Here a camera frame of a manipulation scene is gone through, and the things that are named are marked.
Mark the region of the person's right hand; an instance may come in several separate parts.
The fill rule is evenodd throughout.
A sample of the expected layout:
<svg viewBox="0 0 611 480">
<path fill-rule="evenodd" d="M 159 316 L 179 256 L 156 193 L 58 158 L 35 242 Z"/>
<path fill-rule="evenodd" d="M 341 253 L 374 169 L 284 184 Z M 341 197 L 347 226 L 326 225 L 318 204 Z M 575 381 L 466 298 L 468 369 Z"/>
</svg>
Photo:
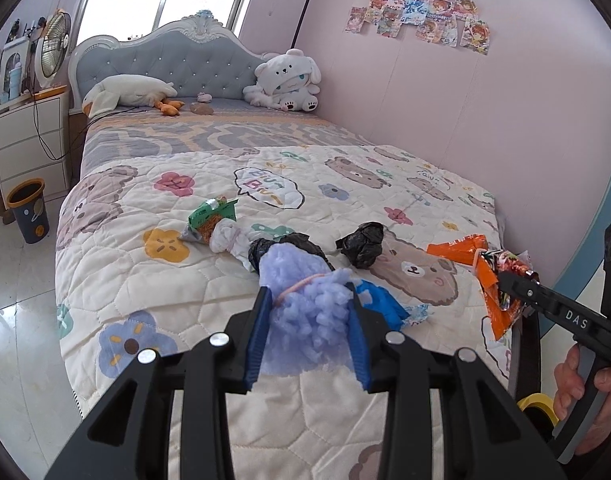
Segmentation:
<svg viewBox="0 0 611 480">
<path fill-rule="evenodd" d="M 557 391 L 554 396 L 554 412 L 559 419 L 565 419 L 574 400 L 580 400 L 584 393 L 584 382 L 578 374 L 580 347 L 575 344 L 554 370 Z M 606 400 L 593 421 L 593 425 L 581 441 L 575 454 L 583 455 L 598 448 L 611 433 L 611 367 L 600 370 L 595 376 L 595 387 L 606 395 Z"/>
</svg>

